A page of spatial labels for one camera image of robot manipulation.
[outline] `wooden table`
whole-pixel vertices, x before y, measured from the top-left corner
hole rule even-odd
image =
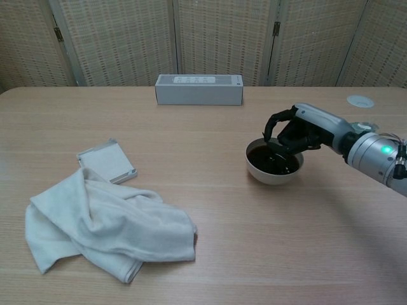
[[[348,95],[371,97],[359,109]],[[153,88],[18,88],[0,96],[1,304],[407,304],[407,199],[328,148],[270,187],[245,169],[268,117],[309,102],[407,136],[399,88],[245,88],[242,107],[157,105]],[[118,139],[139,171],[198,226],[197,260],[145,264],[121,284],[82,257],[41,276],[24,239],[29,198]]]

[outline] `white towel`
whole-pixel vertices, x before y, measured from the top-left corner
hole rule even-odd
[[[193,261],[196,227],[153,191],[117,186],[81,168],[31,198],[25,237],[41,273],[82,254],[123,283],[142,262]]]

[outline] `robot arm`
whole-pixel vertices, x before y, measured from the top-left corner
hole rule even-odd
[[[288,121],[277,136],[280,145],[269,142],[278,122]],[[343,118],[308,104],[273,114],[264,139],[273,151],[297,154],[319,149],[321,144],[341,154],[351,167],[407,197],[406,143],[377,135],[357,134]]]

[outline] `woven folding screen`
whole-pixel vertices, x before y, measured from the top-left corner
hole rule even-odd
[[[153,85],[173,73],[164,0],[58,0],[88,86]]]
[[[182,73],[243,74],[258,85],[273,0],[178,0]]]
[[[53,32],[52,14],[38,0],[0,1],[0,86],[73,85]]]
[[[406,1],[369,2],[340,84],[407,88]]]
[[[272,86],[335,86],[366,0],[282,1]]]

